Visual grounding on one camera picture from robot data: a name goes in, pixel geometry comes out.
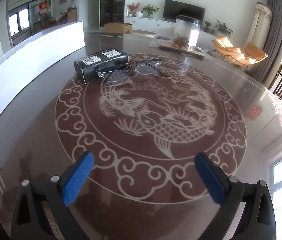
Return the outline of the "white storage bin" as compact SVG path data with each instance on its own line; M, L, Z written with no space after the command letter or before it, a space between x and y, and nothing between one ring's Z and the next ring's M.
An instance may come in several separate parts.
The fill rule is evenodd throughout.
M83 22L41 31L0 58L0 115L37 76L85 46Z

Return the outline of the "wooden tray board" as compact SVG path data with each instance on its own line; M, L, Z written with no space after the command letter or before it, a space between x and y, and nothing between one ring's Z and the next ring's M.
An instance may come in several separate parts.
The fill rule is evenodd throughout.
M174 52L178 52L178 53L184 53L185 55L188 56L193 56L193 57L198 57L198 58L205 58L206 57L206 53L204 50L202 50L199 47L178 47L175 46L173 43L171 42L166 42L166 41L162 41L159 45L159 48L161 49L166 49L166 50L170 50L170 51L174 51Z

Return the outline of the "black framed eyeglasses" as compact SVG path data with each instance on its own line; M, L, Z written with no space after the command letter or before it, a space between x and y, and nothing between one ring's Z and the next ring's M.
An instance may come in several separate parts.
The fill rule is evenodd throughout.
M128 63L113 67L100 67L97 70L103 84L114 85L138 75L167 76L168 72L161 68L162 59L129 60Z

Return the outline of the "orange lounge chair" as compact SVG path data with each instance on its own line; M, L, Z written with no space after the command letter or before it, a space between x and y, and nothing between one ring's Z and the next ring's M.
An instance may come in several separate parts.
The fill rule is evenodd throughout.
M268 54L252 42L248 42L244 48L239 48L233 46L226 36L220 36L214 39L213 45L226 61L236 66L250 66L268 57Z

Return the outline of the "black rectangular box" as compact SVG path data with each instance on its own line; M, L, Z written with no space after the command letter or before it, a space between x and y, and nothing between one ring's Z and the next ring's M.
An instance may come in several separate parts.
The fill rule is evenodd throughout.
M116 48L99 51L74 61L74 69L84 84L96 80L99 72L112 72L118 65L127 65L129 55Z

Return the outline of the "clear glass jar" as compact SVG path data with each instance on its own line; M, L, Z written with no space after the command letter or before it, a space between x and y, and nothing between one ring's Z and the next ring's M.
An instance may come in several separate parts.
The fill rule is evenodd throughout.
M178 47L194 47L197 44L202 21L177 15L173 44Z

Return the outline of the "black flat television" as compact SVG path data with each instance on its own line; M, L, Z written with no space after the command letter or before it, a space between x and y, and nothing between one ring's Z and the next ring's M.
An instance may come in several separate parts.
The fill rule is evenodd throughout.
M205 8L198 7L196 5L173 0L165 0L163 18L165 20L175 22L177 15L182 15L202 21L204 19L205 12Z

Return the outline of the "red flowers in vase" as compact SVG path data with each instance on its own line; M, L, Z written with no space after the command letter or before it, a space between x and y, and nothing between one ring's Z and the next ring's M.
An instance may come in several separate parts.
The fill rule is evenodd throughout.
M138 8L140 7L141 3L140 2L137 2L137 3L130 3L127 5L128 7L128 10L129 10L129 13L132 15L132 16L135 16L135 13L136 11L138 10Z

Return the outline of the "cardboard box on floor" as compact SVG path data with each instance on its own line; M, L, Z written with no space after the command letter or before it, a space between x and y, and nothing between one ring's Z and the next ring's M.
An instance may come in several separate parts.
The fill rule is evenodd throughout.
M103 32L112 34L127 34L132 30L130 23L107 23L103 27Z

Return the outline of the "green potted plant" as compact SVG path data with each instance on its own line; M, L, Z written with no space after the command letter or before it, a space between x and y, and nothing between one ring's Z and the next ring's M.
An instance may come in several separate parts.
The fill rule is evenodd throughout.
M148 18L153 18L154 14L159 11L159 7L157 7L156 5L148 4L147 6L144 6L142 8L142 11L146 13L146 16Z

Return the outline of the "dark display cabinet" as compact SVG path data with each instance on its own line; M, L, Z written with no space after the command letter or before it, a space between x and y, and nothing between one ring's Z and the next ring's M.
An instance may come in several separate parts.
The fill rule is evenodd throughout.
M100 27L108 23L123 23L125 0L100 0Z

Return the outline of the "grey curtain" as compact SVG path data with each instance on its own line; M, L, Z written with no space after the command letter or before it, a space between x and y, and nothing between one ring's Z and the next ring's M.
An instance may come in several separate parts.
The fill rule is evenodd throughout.
M273 12L269 33L263 48L268 57L257 64L250 76L268 88L275 79L282 60L282 0L267 0L267 5Z

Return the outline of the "white tv cabinet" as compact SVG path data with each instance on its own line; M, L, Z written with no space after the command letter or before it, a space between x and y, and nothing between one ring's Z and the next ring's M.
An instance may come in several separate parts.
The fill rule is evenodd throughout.
M144 17L125 17L124 22L132 24L133 30L145 30L157 33L159 35L174 35L175 23ZM212 34L200 31L197 44L205 47L213 47L213 41L216 37Z

